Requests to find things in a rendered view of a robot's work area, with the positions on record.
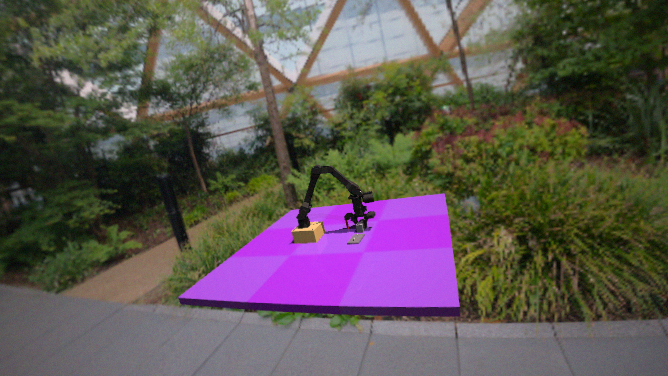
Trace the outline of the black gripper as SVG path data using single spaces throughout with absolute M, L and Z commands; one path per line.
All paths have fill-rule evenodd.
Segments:
M 355 214 L 347 213 L 344 216 L 344 219 L 349 220 L 351 218 L 350 221 L 352 221 L 356 225 L 358 223 L 358 217 L 364 217 L 363 222 L 364 222 L 365 229 L 366 229 L 366 226 L 367 226 L 368 219 L 373 219 L 376 216 L 375 211 L 369 211 L 368 213 L 364 214 L 363 204 L 360 205 L 360 206 L 353 206 L 353 210 L 354 210 Z

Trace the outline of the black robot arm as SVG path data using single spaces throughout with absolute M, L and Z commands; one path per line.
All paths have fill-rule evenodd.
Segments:
M 299 209 L 299 214 L 296 217 L 297 220 L 298 220 L 298 225 L 299 225 L 298 229 L 308 228 L 311 225 L 307 214 L 310 213 L 310 211 L 311 211 L 312 205 L 310 204 L 310 202 L 311 202 L 311 198 L 312 198 L 312 195 L 313 195 L 313 192 L 314 192 L 316 182 L 317 182 L 320 174 L 324 174 L 324 173 L 331 173 L 336 179 L 338 179 L 343 185 L 345 185 L 347 190 L 352 194 L 352 195 L 350 194 L 348 199 L 352 199 L 353 206 L 362 205 L 362 200 L 363 200 L 364 203 L 374 202 L 372 191 L 363 193 L 363 191 L 359 189 L 359 186 L 357 184 L 348 180 L 338 170 L 336 170 L 334 168 L 334 166 L 315 165 L 311 169 L 311 179 L 310 179 L 310 183 L 309 183 L 309 186 L 308 186 L 308 190 L 307 190 L 304 202 Z M 362 200 L 361 200 L 361 197 L 362 197 Z

